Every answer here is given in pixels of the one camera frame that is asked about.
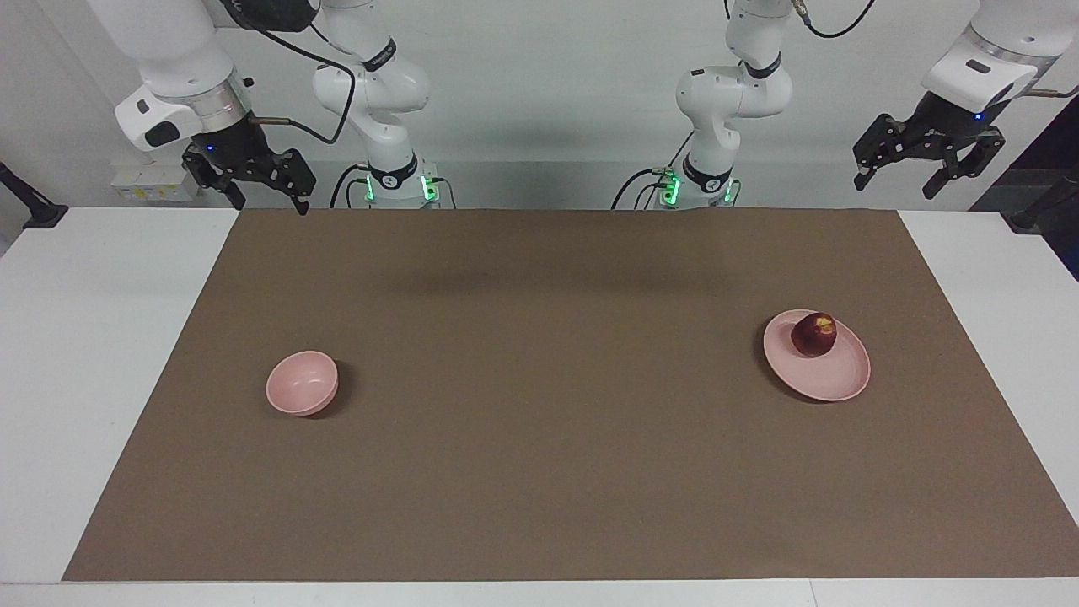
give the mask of white wall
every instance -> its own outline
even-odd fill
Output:
[[[810,8],[820,28],[835,29],[863,1]],[[406,120],[421,151],[453,178],[462,205],[609,205],[631,169],[666,162],[688,132],[673,98],[680,74],[734,63],[723,42],[720,0],[381,4],[400,52],[434,80],[432,104]],[[814,38],[792,20],[783,56],[795,97],[782,115],[740,122],[741,202],[969,207],[1065,101],[1013,104],[997,122],[1009,143],[994,166],[976,181],[950,184],[932,202],[920,194],[935,168],[927,163],[889,166],[868,192],[855,191],[850,146],[878,113],[909,115],[924,93],[921,75],[976,6],[975,0],[879,2],[859,29],[835,41]],[[332,116],[310,91],[311,61],[251,32],[220,36],[242,71],[258,81],[252,96],[259,113],[331,130]],[[325,51],[312,35],[297,39]],[[4,0],[0,57],[0,155],[55,197],[119,204],[108,188],[109,163],[144,156],[123,140],[109,106],[139,81],[85,2]],[[1076,82],[1079,52],[1062,59],[1043,85]],[[271,140],[301,148],[315,164],[323,177],[316,205],[325,204],[336,167],[364,156],[354,137],[330,148],[277,127]],[[247,191],[254,204],[287,204],[255,187]]]

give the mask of black band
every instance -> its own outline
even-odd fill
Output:
[[[764,69],[756,69],[755,67],[746,64],[746,73],[749,73],[756,80],[764,80],[765,78],[768,78],[773,73],[776,73],[776,70],[779,69],[779,65],[782,61],[783,61],[783,54],[780,53],[779,55],[776,56],[776,60],[771,61],[771,65]]]
[[[379,71],[382,69],[382,66],[388,64],[390,59],[394,58],[394,55],[396,54],[397,43],[394,42],[393,38],[391,38],[390,43],[386,44],[386,47],[383,49],[381,53],[374,55],[371,59],[364,61],[364,69],[367,71]]]
[[[412,154],[412,160],[408,164],[398,168],[397,170],[379,170],[375,167],[371,167],[371,176],[374,177],[379,184],[387,190],[400,189],[405,181],[415,175],[416,169],[420,168],[420,158]]]
[[[708,175],[707,173],[697,170],[692,164],[689,164],[688,155],[682,161],[682,170],[685,171],[685,176],[688,177],[691,181],[700,187],[700,191],[709,194],[719,193],[720,190],[723,189],[723,185],[727,182],[727,179],[730,178],[730,170],[721,175]]]

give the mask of white table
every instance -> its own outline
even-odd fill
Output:
[[[0,605],[1079,605],[1079,578],[57,583],[235,217],[73,208],[0,259]],[[996,215],[902,217],[1076,516],[1079,284],[1040,238]]]

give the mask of tabletop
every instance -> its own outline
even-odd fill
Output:
[[[1074,605],[1079,579],[59,584],[236,217],[72,209],[0,259],[0,604]],[[901,217],[1079,513],[1079,284],[996,215]]]

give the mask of plate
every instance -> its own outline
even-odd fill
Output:
[[[814,311],[788,311],[771,319],[764,330],[764,356],[779,380],[810,399],[825,403],[853,399],[870,384],[869,353],[855,332],[838,320],[831,353],[816,359],[798,353],[791,342],[791,331],[812,314]]]

